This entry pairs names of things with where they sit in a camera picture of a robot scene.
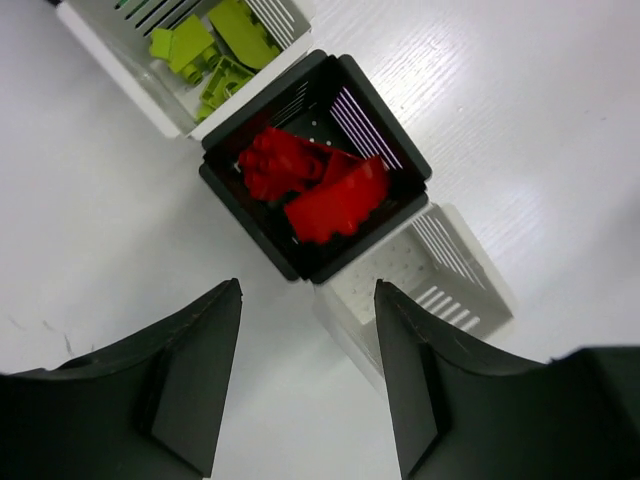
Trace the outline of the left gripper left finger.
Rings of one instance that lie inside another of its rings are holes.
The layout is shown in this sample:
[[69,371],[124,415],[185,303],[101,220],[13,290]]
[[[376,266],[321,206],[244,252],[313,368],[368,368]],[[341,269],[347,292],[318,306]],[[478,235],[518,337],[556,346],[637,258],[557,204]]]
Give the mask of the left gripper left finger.
[[238,280],[54,370],[83,478],[207,478],[213,472],[242,311]]

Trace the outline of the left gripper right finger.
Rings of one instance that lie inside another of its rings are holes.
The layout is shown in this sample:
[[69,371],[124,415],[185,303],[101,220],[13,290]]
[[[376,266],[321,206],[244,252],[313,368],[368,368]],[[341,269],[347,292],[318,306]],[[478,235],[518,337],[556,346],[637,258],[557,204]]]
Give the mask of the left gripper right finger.
[[439,360],[481,375],[513,375],[542,366],[493,347],[429,313],[389,281],[374,293],[376,329],[403,478],[416,474],[452,427]]

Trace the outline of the long red lego brick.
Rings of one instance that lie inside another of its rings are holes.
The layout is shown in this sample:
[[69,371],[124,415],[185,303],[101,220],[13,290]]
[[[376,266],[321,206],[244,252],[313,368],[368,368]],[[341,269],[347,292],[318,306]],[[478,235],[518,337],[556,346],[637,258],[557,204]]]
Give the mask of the long red lego brick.
[[325,244],[336,234],[355,235],[389,189],[381,157],[362,159],[335,152],[321,182],[287,203],[284,211],[300,242]]

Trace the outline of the red white flower lego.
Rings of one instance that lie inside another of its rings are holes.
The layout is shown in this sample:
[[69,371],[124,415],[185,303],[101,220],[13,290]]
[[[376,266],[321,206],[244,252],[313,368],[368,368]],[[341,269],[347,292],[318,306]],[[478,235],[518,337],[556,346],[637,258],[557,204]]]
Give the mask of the red white flower lego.
[[239,154],[238,166],[251,197],[274,202],[319,184],[328,159],[329,154],[314,143],[268,127]]

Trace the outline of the lime green printed lego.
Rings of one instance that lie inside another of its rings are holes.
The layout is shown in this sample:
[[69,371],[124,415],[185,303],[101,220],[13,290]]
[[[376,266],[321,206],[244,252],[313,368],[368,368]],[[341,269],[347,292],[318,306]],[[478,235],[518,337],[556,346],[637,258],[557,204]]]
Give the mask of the lime green printed lego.
[[200,107],[196,113],[196,122],[204,121],[253,77],[253,71],[229,56],[221,56],[207,85],[200,94]]

